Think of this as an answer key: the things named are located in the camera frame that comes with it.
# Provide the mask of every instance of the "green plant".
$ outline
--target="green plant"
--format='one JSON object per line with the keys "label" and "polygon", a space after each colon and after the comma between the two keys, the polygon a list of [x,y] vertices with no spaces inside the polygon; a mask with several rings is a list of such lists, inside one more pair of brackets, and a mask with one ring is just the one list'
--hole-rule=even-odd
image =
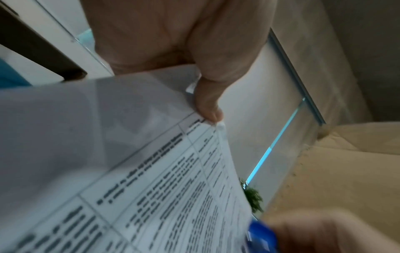
{"label": "green plant", "polygon": [[262,212],[262,208],[260,206],[260,203],[262,202],[262,198],[258,193],[258,190],[250,187],[243,179],[240,179],[240,186],[243,188],[243,192],[245,193],[246,199],[249,202],[251,206],[251,211],[253,213],[260,211]]}

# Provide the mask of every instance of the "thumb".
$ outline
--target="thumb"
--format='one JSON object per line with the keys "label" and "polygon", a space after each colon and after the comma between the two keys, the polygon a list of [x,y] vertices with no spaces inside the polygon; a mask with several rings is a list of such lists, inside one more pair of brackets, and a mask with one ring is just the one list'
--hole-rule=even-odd
{"label": "thumb", "polygon": [[195,106],[198,112],[211,122],[223,120],[224,114],[218,106],[218,99],[229,85],[201,77],[195,88]]}

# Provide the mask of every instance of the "brown cardboard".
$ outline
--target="brown cardboard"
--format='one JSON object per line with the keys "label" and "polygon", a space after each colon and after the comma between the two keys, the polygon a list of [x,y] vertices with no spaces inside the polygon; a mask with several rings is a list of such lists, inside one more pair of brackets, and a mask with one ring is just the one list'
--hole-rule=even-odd
{"label": "brown cardboard", "polygon": [[400,242],[400,123],[325,129],[298,158],[262,219],[297,208],[345,208]]}

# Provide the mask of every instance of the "blue plastic object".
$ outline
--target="blue plastic object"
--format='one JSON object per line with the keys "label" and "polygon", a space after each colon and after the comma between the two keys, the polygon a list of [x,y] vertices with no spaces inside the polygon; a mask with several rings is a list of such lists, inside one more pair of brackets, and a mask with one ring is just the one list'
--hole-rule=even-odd
{"label": "blue plastic object", "polygon": [[246,238],[250,253],[277,253],[278,241],[275,233],[258,221],[252,221]]}

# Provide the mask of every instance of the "blurry hand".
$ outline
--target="blurry hand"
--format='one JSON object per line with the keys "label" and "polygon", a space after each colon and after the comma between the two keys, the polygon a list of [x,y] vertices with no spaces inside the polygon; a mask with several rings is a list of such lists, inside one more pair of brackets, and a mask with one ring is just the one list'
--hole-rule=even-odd
{"label": "blurry hand", "polygon": [[302,210],[267,221],[281,253],[398,253],[400,246],[344,211]]}
{"label": "blurry hand", "polygon": [[195,63],[195,104],[223,119],[218,99],[256,59],[277,0],[81,0],[96,52],[116,75]]}

